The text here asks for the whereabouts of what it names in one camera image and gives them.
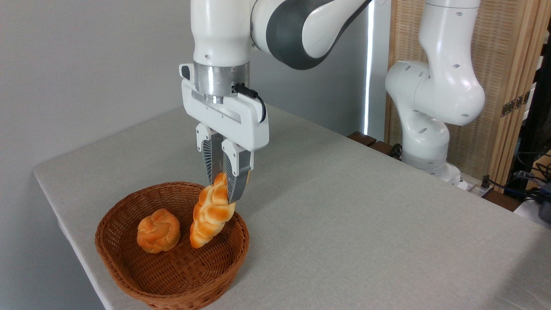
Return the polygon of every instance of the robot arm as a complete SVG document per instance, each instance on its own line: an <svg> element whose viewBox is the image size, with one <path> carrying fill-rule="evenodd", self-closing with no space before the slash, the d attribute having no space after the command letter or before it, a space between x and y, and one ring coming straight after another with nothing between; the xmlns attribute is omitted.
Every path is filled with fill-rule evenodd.
<svg viewBox="0 0 551 310"><path fill-rule="evenodd" d="M471 39L480 0L426 0L419 42L429 63L392 66L386 89L400 116L402 161L458 185L446 163L450 134L444 123L466 125L484 107L484 90L471 63Z"/></svg>
<svg viewBox="0 0 551 310"><path fill-rule="evenodd" d="M199 121L197 149L210 182L228 176L228 200L238 200L267 145L262 99L248 89L256 47L299 70L331 52L346 27L371 0L191 0L193 63L180 65L186 112Z"/></svg>

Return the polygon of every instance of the table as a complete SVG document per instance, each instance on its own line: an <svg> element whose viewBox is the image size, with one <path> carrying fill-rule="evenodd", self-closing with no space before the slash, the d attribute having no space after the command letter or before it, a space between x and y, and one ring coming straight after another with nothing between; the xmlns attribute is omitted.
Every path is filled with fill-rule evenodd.
<svg viewBox="0 0 551 310"><path fill-rule="evenodd" d="M250 233L208 309L550 309L551 232L346 137L269 108L270 144L237 203ZM148 309L94 233L127 194L205 185L183 109L39 165L35 176L107 309Z"/></svg>

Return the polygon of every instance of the wooden panel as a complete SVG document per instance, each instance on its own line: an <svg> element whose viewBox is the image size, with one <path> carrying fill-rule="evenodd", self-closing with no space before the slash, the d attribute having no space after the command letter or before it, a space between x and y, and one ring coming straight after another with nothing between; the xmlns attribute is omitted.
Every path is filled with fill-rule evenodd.
<svg viewBox="0 0 551 310"><path fill-rule="evenodd" d="M541 9L549 3L543 0L481 1L471 53L475 74L486 93L484 110L467 126L448 125L448 161L468 175L481 178L489 168L497 175L506 167L505 163L500 163L502 158L504 162L510 158L509 150L514 144L508 142L507 137L517 131L518 111L506 117L501 117L501 111L505 103L527 91L525 84L532 71L524 67L533 60L529 52L535 46L531 44L532 33L538 30L539 34L536 24L543 18L536 18L536 13L539 11L545 16L547 11ZM390 64L405 59L426 61L418 42L423 7L424 0L393 1ZM387 111L387 142L400 143L401 126L391 100L388 100ZM501 153L506 149L506 154L498 157L499 149Z"/></svg>
<svg viewBox="0 0 551 310"><path fill-rule="evenodd" d="M551 14L551 2L540 1L537 3L536 10L530 14L530 17L534 20L533 28L530 36L530 44L526 51L526 57L524 66L521 70L521 80L516 89L516 96L524 96L532 88L533 77L536 73L536 67L541 49L544 43L545 35L547 33L547 25L549 23L549 16ZM515 107L513 113L511 113L509 126L506 129L506 139L502 149L494 149L494 155L501 155L499 160L499 167L497 169L494 180L500 184L505 184L509 177L509 171L512 165L512 159L515 154L518 135L522 126L522 119L524 116L524 106L518 108Z"/></svg>

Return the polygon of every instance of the wicker basket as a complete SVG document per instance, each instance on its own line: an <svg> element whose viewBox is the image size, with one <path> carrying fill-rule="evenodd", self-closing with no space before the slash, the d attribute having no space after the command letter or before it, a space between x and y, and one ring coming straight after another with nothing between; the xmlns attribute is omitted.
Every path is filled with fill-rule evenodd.
<svg viewBox="0 0 551 310"><path fill-rule="evenodd" d="M186 182L154 185L126 196L101 220L96 248L125 293L154 309L199 309L228 290L245 260L249 233L234 213L212 241L193 249L192 211L203 188ZM138 224L160 208L178 218L181 238L170 251L146 253L136 242Z"/></svg>

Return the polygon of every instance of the black cable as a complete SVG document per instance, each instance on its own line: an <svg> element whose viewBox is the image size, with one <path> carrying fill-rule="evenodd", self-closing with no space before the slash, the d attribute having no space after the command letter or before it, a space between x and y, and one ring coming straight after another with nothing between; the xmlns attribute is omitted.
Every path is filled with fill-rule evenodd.
<svg viewBox="0 0 551 310"><path fill-rule="evenodd" d="M262 98L260 98L260 96L258 95L258 93L250 88L248 88L247 86L245 86L244 84L237 84L237 85L234 85L233 86L233 89L235 90L235 92L239 93L239 94L243 94L247 97L251 97L251 98L254 98L254 99L258 99L258 101L260 101L260 104L262 105L262 118L260 119L260 122L259 123L262 123L264 122L264 120L266 119L266 104L264 103L264 100L262 100Z"/></svg>
<svg viewBox="0 0 551 310"><path fill-rule="evenodd" d="M398 158L402 156L402 145L400 143L392 146L392 149L390 150L390 156L396 156Z"/></svg>
<svg viewBox="0 0 551 310"><path fill-rule="evenodd" d="M485 175L484 176L484 179L487 180L488 182L494 184L495 186L505 190L505 191L508 191L510 193L513 193L513 194L516 194L516 195L519 195L519 196L522 196L522 197L527 197L527 198L533 198L534 200L540 202L540 201L547 201L547 202L551 202L551 199L550 198L547 198L547 197L544 197L544 196L539 196L539 195L533 195L533 194L530 194L530 193L527 193L527 192L521 192L521 191L517 191L517 190L514 190L514 189L510 189L508 187L505 187L503 185L500 185L498 184L497 182L494 182L492 181L488 175Z"/></svg>

